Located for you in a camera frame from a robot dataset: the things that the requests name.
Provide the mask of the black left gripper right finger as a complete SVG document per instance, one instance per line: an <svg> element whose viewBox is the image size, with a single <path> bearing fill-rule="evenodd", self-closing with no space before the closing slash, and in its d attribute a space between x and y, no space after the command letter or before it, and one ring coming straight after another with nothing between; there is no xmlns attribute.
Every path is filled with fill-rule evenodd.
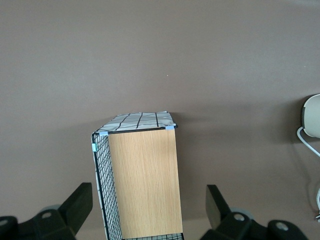
<svg viewBox="0 0 320 240"><path fill-rule="evenodd" d="M205 209L211 225L202 240L306 240L293 223L271 220L263 226L245 213L232 211L214 184L206 187Z"/></svg>

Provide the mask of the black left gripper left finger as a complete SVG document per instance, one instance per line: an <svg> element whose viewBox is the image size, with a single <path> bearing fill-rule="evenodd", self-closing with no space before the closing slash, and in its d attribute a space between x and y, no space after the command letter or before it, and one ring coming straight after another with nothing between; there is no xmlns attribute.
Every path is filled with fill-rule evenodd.
<svg viewBox="0 0 320 240"><path fill-rule="evenodd" d="M15 216L0 218L2 240L75 240L93 208L92 183L83 182L57 209L40 211L18 223Z"/></svg>

